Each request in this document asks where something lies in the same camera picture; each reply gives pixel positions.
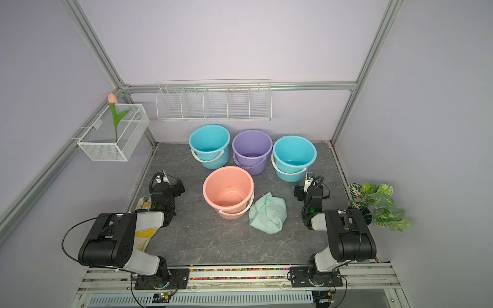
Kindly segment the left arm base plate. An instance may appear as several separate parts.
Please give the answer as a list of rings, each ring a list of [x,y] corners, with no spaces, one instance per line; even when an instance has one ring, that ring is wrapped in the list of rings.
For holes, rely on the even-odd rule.
[[[165,281],[159,275],[138,277],[134,282],[135,290],[184,290],[187,288],[190,270],[188,268],[169,268]]]

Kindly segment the pink plastic bucket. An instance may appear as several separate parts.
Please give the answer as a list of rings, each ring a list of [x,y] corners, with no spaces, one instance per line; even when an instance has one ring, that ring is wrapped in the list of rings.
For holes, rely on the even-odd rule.
[[[227,166],[213,171],[204,181],[202,192],[205,201],[228,220],[244,216],[254,201],[254,180],[237,166]]]

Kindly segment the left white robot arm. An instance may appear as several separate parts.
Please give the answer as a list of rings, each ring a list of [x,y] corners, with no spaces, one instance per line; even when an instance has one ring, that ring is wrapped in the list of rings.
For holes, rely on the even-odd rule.
[[[138,250],[136,234],[167,227],[171,223],[176,215],[175,198],[185,192],[182,181],[178,178],[174,181],[174,184],[166,181],[150,184],[154,210],[100,214],[78,252],[78,263],[150,277],[156,283],[155,288],[167,286],[172,277],[165,258]]]

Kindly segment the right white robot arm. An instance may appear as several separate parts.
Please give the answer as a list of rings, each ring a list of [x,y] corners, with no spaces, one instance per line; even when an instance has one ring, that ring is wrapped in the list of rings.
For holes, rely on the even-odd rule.
[[[342,284],[340,268],[352,262],[375,260],[377,246],[368,229],[367,222],[359,209],[327,209],[322,201],[324,178],[307,172],[303,184],[297,184],[294,196],[303,202],[301,218],[309,230],[325,232],[328,246],[315,253],[308,261],[304,278],[296,275],[294,284],[308,283],[316,287],[328,286],[334,282]]]

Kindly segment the mint green cloth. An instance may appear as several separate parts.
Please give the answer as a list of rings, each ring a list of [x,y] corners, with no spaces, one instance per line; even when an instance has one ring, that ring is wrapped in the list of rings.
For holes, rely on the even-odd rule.
[[[255,201],[249,210],[249,225],[266,234],[281,232],[286,218],[285,200],[271,192]]]

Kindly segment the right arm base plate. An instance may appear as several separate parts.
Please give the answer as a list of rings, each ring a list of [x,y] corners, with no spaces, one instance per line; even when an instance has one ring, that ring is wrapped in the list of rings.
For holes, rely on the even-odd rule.
[[[292,287],[340,287],[340,272],[318,272],[308,266],[292,266],[286,275]]]

